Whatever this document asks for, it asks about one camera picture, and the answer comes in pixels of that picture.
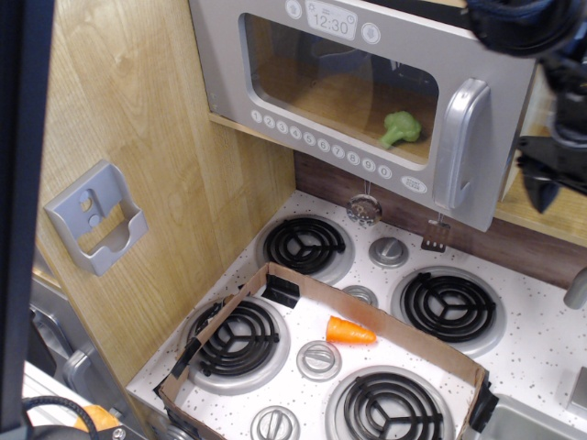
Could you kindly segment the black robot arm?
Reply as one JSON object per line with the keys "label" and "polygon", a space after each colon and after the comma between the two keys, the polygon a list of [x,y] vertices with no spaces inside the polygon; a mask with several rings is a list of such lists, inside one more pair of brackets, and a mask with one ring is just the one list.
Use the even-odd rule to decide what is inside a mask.
{"label": "black robot arm", "polygon": [[533,58],[555,97],[546,137],[521,137],[518,167],[542,213],[567,188],[586,193],[586,4],[568,1],[469,1],[471,31],[489,50]]}

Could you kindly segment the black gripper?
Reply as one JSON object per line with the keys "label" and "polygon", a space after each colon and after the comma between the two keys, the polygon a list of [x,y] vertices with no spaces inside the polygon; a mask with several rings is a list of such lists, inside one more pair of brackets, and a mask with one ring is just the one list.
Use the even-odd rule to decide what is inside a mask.
{"label": "black gripper", "polygon": [[553,137],[521,137],[519,166],[533,207],[543,214],[560,186],[586,187],[586,144],[563,143]]}

